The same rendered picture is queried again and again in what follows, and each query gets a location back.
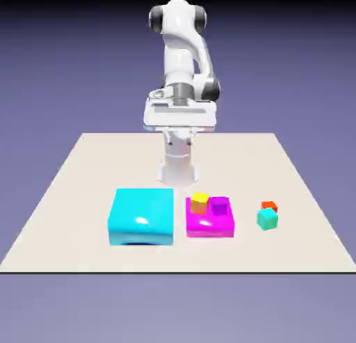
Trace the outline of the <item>small purple cube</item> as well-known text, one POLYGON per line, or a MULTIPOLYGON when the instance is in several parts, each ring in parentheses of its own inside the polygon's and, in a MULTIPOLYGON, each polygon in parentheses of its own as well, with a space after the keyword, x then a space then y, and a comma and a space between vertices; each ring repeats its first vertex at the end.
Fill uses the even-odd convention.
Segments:
POLYGON ((227 215, 229 208, 229 198, 225 196, 215 196, 209 199, 211 211, 214 216, 227 215))

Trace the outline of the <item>small yellow cube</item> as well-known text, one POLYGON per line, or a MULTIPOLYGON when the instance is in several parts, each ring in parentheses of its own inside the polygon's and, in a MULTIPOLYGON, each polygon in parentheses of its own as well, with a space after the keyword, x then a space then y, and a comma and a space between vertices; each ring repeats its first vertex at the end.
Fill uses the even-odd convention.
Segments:
POLYGON ((205 215, 209 204, 209 194, 194 193, 191 197, 191 213, 205 215))

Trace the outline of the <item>small teal cube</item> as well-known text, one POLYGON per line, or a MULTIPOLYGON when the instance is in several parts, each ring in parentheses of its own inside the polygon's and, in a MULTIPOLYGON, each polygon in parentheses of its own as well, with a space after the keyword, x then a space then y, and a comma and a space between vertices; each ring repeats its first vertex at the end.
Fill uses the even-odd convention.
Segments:
POLYGON ((257 224, 266 231, 277 227, 278 214, 272 208, 260 209, 257 213, 257 224))

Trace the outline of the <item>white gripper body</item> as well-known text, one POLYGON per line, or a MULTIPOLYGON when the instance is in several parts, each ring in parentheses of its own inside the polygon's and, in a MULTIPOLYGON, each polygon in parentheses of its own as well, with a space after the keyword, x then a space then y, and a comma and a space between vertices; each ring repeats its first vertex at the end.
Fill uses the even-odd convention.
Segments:
POLYGON ((216 126, 215 102, 188 99, 185 106, 173 104, 172 98, 150 99, 145 103, 143 124, 153 131, 164 128, 214 129, 216 126))

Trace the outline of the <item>large magenta box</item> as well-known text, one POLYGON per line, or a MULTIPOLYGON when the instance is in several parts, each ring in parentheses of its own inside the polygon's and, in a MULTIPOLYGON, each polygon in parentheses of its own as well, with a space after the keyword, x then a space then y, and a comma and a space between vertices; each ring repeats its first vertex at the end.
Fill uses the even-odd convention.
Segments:
POLYGON ((191 199, 186 198, 186 235, 187 237, 215 237, 229 238, 234 236, 235 221, 231 203, 227 215, 214 216, 210 203, 207 213, 198 215, 191 213, 191 199))

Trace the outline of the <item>large cyan box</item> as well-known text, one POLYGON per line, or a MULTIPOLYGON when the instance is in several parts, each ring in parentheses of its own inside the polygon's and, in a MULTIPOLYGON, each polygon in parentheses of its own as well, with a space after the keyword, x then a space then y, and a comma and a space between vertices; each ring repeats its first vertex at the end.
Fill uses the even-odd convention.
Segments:
POLYGON ((174 241, 174 191, 167 188, 117 189, 107 228, 112 246, 171 246, 174 241))

